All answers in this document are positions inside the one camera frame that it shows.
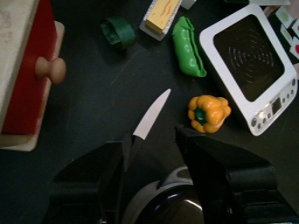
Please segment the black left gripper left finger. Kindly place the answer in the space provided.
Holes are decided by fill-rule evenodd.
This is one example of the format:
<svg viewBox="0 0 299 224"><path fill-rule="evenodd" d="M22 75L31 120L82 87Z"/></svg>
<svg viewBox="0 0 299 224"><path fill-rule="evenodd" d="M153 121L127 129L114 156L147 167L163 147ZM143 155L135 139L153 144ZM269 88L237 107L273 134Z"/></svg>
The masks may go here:
<svg viewBox="0 0 299 224"><path fill-rule="evenodd" d="M61 170L42 224L119 224L130 149L127 140L105 143Z"/></svg>

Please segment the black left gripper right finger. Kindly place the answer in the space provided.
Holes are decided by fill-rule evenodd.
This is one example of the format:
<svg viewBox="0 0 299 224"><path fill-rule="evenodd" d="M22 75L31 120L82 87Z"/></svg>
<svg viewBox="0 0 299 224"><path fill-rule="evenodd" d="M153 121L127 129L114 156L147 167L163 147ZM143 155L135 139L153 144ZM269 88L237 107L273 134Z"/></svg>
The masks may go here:
<svg viewBox="0 0 299 224"><path fill-rule="evenodd" d="M244 148L178 127L175 141L187 164L206 224L299 224L278 191L276 168Z"/></svg>

